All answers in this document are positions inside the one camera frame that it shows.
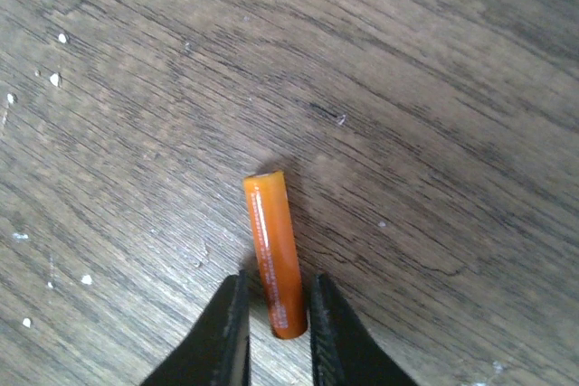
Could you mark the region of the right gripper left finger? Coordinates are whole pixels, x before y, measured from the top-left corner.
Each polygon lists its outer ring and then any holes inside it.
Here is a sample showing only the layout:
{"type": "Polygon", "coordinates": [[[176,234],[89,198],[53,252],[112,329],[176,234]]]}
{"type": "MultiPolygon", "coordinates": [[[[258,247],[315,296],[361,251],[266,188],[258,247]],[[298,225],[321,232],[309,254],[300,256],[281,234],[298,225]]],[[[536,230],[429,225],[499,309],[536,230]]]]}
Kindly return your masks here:
{"type": "Polygon", "coordinates": [[[223,280],[189,334],[142,383],[251,383],[249,291],[245,271],[223,280]]]}

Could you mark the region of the orange battery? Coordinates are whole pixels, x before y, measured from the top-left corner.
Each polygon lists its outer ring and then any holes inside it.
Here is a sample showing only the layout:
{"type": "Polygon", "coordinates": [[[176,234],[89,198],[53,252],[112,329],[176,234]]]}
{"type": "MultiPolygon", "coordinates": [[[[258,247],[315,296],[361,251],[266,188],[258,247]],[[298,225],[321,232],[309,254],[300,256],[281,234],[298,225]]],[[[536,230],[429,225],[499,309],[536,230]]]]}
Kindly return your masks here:
{"type": "Polygon", "coordinates": [[[308,319],[284,173],[248,176],[242,185],[272,332],[297,338],[308,319]]]}

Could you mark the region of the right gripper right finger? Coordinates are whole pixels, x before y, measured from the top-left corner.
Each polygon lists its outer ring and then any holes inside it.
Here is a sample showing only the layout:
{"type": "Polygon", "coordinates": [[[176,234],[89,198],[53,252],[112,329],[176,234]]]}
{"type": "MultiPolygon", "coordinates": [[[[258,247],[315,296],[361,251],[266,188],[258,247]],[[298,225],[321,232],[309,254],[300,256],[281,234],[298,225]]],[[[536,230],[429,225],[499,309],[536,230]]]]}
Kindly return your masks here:
{"type": "Polygon", "coordinates": [[[315,385],[414,385],[368,333],[327,274],[312,281],[310,348],[315,385]]]}

